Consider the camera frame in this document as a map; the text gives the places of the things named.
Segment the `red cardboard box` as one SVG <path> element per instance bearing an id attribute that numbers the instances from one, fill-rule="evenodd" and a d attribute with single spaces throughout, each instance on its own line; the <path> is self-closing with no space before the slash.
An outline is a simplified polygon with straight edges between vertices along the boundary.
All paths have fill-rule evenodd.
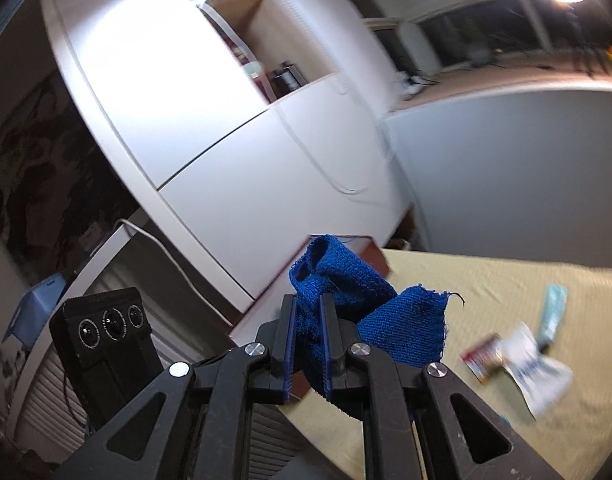
<path id="1" fill-rule="evenodd" d="M 263 291 L 262 296 L 254 301 L 251 309 L 244 314 L 242 320 L 236 324 L 231 332 L 231 339 L 240 346 L 251 341 L 259 341 L 267 348 L 267 356 L 263 359 L 263 364 L 259 365 L 252 373 L 250 388 L 252 399 L 263 404 L 284 404 L 282 401 L 280 379 L 278 378 L 278 321 L 282 300 L 285 295 L 295 295 L 296 291 L 289 278 L 289 272 L 294 263 L 304 255 L 310 242 L 318 236 L 313 236 L 298 250 L 295 258 L 290 262 L 274 281 Z M 382 276 L 387 277 L 388 265 L 383 258 L 381 249 L 368 236 L 341 236 L 336 237 L 361 260 L 368 263 L 374 270 Z M 348 347 L 358 340 L 357 327 L 354 323 L 338 317 L 342 338 L 342 376 L 335 385 L 335 390 L 345 387 L 346 375 L 346 354 Z M 294 367 L 292 377 L 292 387 L 294 376 L 304 375 L 302 370 Z"/>

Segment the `white plastic pouch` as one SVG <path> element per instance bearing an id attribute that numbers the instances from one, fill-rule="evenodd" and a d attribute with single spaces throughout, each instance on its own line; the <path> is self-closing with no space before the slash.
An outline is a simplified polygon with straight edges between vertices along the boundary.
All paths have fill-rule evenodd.
<path id="1" fill-rule="evenodd" d="M 501 343 L 502 367 L 518 386 L 534 418 L 559 401 L 573 381 L 572 370 L 563 363 L 544 356 L 533 333 L 521 324 Z"/>

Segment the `yellow striped tablecloth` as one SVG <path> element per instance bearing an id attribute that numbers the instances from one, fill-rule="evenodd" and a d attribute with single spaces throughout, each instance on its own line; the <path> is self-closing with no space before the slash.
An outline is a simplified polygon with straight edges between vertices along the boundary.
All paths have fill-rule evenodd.
<path id="1" fill-rule="evenodd" d="M 567 479 L 612 453 L 612 269 L 396 252 L 388 278 L 330 240 L 291 269 L 316 356 L 322 294 L 396 361 L 442 360 Z"/>

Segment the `red white snack packet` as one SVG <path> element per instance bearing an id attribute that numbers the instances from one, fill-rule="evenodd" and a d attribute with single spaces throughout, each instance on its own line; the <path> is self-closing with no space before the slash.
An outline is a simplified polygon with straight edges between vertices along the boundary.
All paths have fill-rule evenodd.
<path id="1" fill-rule="evenodd" d="M 486 384 L 504 366 L 502 338 L 492 334 L 474 347 L 463 351 L 460 360 L 480 384 Z"/>

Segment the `blue knitted cloth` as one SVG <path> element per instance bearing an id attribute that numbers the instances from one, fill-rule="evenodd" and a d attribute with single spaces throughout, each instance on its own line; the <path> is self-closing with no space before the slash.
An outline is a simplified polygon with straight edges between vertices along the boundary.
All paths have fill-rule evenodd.
<path id="1" fill-rule="evenodd" d="M 332 235 L 314 238 L 293 264 L 296 291 L 295 367 L 320 396 L 330 396 L 330 356 L 324 348 L 320 298 L 330 294 L 336 315 L 357 327 L 359 339 L 396 363 L 421 368 L 443 356 L 445 312 L 453 292 L 421 285 L 393 286 Z"/>

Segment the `teal cream tube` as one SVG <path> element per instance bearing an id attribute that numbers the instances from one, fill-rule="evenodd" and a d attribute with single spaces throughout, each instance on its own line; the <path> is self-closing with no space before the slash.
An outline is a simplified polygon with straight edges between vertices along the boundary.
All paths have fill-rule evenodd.
<path id="1" fill-rule="evenodd" d="M 559 284 L 549 284 L 546 288 L 540 323 L 535 336 L 540 352 L 546 352 L 556 340 L 567 304 L 568 290 Z"/>

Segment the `white cabinet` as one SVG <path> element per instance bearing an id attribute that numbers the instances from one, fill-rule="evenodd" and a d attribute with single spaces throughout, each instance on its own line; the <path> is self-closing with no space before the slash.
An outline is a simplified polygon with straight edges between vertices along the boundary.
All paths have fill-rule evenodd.
<path id="1" fill-rule="evenodd" d="M 394 66 L 348 0 L 40 0 L 68 91 L 168 240 L 245 311 L 308 237 L 386 242 L 409 202 Z M 284 61 L 308 81 L 278 99 Z"/>

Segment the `dark bottle on shelf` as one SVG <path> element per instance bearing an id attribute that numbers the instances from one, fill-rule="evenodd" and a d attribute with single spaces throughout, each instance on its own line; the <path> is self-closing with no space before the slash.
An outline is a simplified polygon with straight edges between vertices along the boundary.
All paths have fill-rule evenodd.
<path id="1" fill-rule="evenodd" d="M 278 99 L 289 93 L 303 88 L 308 84 L 307 79 L 296 64 L 284 61 L 271 73 L 271 84 Z"/>

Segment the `grey partition panel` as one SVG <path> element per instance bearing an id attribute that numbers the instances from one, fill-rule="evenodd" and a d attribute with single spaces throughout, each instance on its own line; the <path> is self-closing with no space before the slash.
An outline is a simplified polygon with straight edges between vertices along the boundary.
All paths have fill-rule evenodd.
<path id="1" fill-rule="evenodd" d="M 387 131 L 432 252 L 612 268 L 612 91 L 448 99 Z"/>

